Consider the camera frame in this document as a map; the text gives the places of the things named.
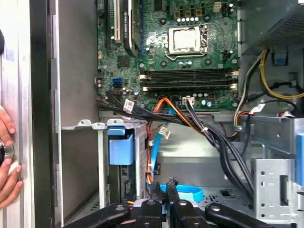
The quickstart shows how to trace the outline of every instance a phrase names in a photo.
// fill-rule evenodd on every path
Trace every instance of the motherboard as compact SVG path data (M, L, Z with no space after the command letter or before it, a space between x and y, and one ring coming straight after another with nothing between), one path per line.
M149 111L163 97L180 109L236 108L235 0L98 0L97 9L102 99L112 90Z

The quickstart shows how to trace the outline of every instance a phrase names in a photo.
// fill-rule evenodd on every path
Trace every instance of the green circuit board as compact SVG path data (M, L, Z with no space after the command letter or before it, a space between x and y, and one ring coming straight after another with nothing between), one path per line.
M99 10L105 9L105 1L107 0L97 1ZM140 74L147 71L165 72L166 70L238 69L236 11L227 11L227 16L223 16L222 9L220 12L214 12L214 0L138 0L138 2L134 0L138 4L133 12L136 18L133 24L136 28L134 36L137 41L141 41L141 44L137 44L138 57L130 57L122 42L110 40L110 47L107 45L109 43L106 38L107 27L113 28L115 23L114 1L108 1L110 9L108 18L105 16L98 18L97 79L100 83L97 83L97 88L98 94L103 99L106 99L106 90L113 89L122 102L127 98L150 111L154 109L161 97L177 99L180 109L185 109L182 98L186 96L195 98L193 106L196 110L235 110L238 97L237 86L226 89L189 87L183 90L146 92L143 91ZM234 1L222 1L222 7L231 2ZM189 16L189 22L179 21L186 16ZM208 37L207 53L204 56L179 56L174 61L165 56L169 29L202 25L206 26ZM223 55L225 51L228 52L226 59ZM119 81L121 86L117 86L113 80L121 80ZM169 107L165 106L163 111L166 112L168 109Z

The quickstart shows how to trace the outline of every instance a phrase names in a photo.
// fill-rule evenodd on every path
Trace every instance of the blue sata port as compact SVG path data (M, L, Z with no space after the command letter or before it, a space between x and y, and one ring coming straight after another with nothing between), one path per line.
M122 83L123 79L121 77L112 78L112 83Z

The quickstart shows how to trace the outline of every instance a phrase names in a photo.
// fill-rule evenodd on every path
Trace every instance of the cpu socket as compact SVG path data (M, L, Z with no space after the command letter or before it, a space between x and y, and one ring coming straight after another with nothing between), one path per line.
M168 55L204 54L202 32L199 26L170 28L168 35Z

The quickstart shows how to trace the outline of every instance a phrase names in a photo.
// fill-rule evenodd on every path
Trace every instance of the finger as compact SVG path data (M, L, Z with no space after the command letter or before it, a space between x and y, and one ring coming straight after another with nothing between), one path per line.
M2 189L3 185L8 178L8 173L10 170L11 159L5 159L0 167L0 189Z
M0 190L0 202L4 201L10 195L10 193L13 191L13 189L18 181L21 169L22 169L21 165L17 166L14 169L13 173L8 178L8 180L6 181L3 188Z
M0 119L0 138L6 146L10 146L13 144L13 141L4 125L3 121Z
M21 189L23 186L23 182L19 181L15 187L14 190L10 193L10 195L0 203L0 210L7 207L8 205L12 204L18 197Z
M2 106L0 106L0 119L3 121L9 133L14 134L16 132L15 125Z

